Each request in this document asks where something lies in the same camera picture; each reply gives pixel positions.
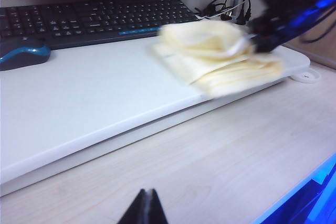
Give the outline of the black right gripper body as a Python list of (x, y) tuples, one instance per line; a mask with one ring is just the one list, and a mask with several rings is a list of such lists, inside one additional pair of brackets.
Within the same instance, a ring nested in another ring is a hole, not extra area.
[(281, 44), (317, 24), (319, 16), (335, 6), (335, 0), (263, 0), (262, 34), (277, 33)]

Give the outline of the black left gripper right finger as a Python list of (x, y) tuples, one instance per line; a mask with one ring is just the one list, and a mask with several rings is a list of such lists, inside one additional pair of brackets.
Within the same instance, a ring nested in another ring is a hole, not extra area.
[(155, 189), (149, 191), (148, 223), (168, 224), (159, 196)]

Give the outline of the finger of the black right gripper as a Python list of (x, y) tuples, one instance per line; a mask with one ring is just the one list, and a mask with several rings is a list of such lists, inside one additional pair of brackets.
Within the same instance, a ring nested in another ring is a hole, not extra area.
[(281, 36), (277, 33), (250, 33), (248, 36), (251, 43), (255, 46), (256, 53), (271, 52), (281, 44)]

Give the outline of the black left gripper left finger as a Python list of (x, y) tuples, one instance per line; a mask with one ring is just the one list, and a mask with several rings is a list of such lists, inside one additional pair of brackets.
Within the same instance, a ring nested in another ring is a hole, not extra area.
[(142, 223), (146, 191), (141, 189), (117, 224)]

